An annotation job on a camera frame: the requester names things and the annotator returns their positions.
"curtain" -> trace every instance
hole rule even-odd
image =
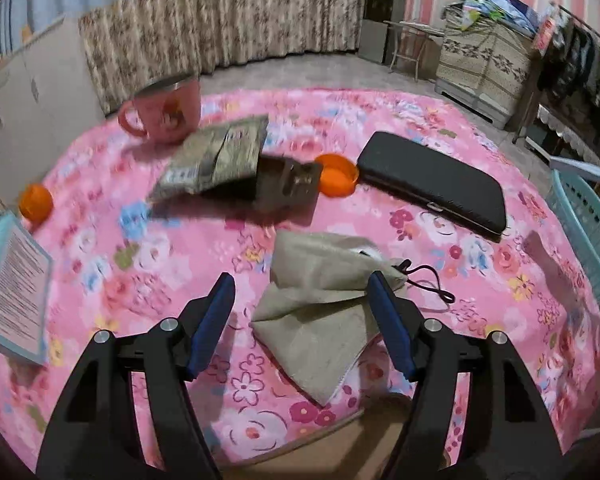
[[[105,112],[151,79],[289,53],[353,50],[363,0],[117,0],[79,21]]]

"tiled floor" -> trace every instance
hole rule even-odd
[[[387,67],[360,59],[353,54],[304,54],[281,59],[250,62],[243,66],[217,69],[202,76],[202,92],[215,94],[237,88],[378,88],[402,90],[447,100],[495,142],[506,157],[533,182],[544,196],[550,188],[547,165],[524,142],[511,143],[512,134],[497,130],[482,117],[434,92],[433,83],[414,82],[411,75],[389,73]]]

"teal plastic basket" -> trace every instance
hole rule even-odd
[[[554,170],[546,202],[562,224],[600,303],[600,198],[581,177]]]

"black case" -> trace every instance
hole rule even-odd
[[[507,227],[502,188],[483,171],[417,142],[376,132],[358,157],[360,180],[490,237]]]

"metal screw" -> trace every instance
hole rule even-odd
[[[491,339],[493,339],[493,342],[498,345],[504,345],[504,343],[506,343],[509,340],[507,334],[505,334],[504,332],[500,332],[499,330],[496,330],[496,332],[493,332],[491,334]]]
[[[93,336],[93,340],[96,343],[104,343],[105,341],[109,340],[109,331],[107,330],[98,330],[96,332],[96,335]]]
[[[163,319],[160,322],[160,328],[165,332],[171,332],[171,330],[176,330],[178,327],[178,320],[174,317],[168,317],[167,319]]]
[[[429,332],[438,332],[440,329],[442,329],[442,323],[440,323],[437,319],[430,317],[429,319],[425,320],[424,328],[429,330]]]

